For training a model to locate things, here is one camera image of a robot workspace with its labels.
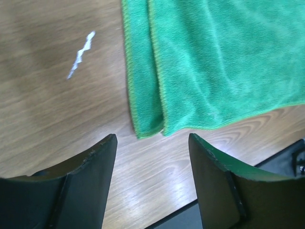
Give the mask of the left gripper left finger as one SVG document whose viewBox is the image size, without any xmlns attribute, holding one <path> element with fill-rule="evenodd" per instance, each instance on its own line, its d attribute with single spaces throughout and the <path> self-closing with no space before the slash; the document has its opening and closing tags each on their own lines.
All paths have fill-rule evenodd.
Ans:
<svg viewBox="0 0 305 229">
<path fill-rule="evenodd" d="M 114 134 L 30 176 L 0 180 L 3 229 L 100 229 L 117 151 Z"/>
</svg>

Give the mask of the green towel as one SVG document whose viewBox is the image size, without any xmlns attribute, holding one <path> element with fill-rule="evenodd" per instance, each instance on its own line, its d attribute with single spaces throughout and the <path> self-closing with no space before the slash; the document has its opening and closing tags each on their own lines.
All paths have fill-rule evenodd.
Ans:
<svg viewBox="0 0 305 229">
<path fill-rule="evenodd" d="M 124 0 L 122 20 L 140 139 L 305 102 L 302 0 Z"/>
</svg>

